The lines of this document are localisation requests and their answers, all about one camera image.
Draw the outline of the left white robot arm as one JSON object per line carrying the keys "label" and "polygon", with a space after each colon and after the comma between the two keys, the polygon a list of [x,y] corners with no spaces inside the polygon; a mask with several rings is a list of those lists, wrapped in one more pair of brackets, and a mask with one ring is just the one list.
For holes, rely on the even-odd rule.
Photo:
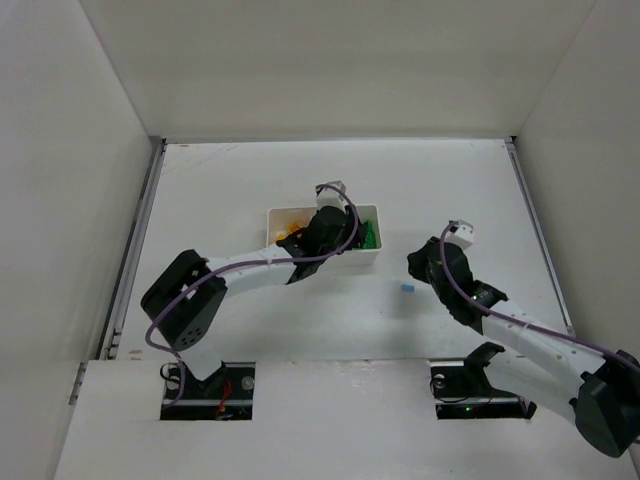
{"label": "left white robot arm", "polygon": [[251,290],[295,284],[325,261],[358,243],[353,206],[324,206],[309,224],[264,249],[209,262],[195,250],[181,252],[145,292],[141,308],[187,371],[205,381],[223,362],[195,347],[204,339],[225,299]]}

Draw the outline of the green lego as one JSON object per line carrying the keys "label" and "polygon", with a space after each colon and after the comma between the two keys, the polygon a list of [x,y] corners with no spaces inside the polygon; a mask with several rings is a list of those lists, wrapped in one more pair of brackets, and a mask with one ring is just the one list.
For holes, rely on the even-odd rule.
{"label": "green lego", "polygon": [[373,224],[370,221],[360,222],[350,245],[351,250],[375,250],[377,239]]}

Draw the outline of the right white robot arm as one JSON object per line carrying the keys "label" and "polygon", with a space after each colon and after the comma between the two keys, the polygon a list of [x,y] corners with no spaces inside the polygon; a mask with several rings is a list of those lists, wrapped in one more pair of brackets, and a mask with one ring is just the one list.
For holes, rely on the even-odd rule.
{"label": "right white robot arm", "polygon": [[619,458],[639,439],[639,362],[550,330],[504,292],[476,279],[463,249],[430,238],[407,257],[459,324],[486,338],[467,358],[489,387],[553,411],[600,453]]}

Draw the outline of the yellow long lego brick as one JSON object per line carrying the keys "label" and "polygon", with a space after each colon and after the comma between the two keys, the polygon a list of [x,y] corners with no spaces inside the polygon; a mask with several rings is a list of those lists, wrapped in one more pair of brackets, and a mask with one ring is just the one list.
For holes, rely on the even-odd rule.
{"label": "yellow long lego brick", "polygon": [[296,232],[298,232],[299,230],[305,227],[306,227],[305,224],[302,224],[299,222],[292,222],[291,224],[286,226],[283,230],[277,232],[277,235],[275,236],[275,242],[284,240],[289,235],[295,234]]}

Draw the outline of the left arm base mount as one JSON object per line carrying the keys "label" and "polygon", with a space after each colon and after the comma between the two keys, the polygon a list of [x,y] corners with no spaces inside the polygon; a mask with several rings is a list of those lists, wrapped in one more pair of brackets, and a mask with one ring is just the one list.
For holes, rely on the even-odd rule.
{"label": "left arm base mount", "polygon": [[160,368],[164,381],[160,419],[163,421],[249,421],[253,416],[255,363],[223,363],[205,381],[186,371],[183,395],[177,400],[180,369],[176,363]]}

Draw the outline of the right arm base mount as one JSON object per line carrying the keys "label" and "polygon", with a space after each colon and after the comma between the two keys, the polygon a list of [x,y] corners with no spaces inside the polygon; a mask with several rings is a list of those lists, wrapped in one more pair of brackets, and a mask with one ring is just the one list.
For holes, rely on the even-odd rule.
{"label": "right arm base mount", "polygon": [[466,357],[440,359],[430,363],[429,388],[438,420],[523,419],[530,420],[537,405],[490,383],[485,368],[505,348],[485,342]]}

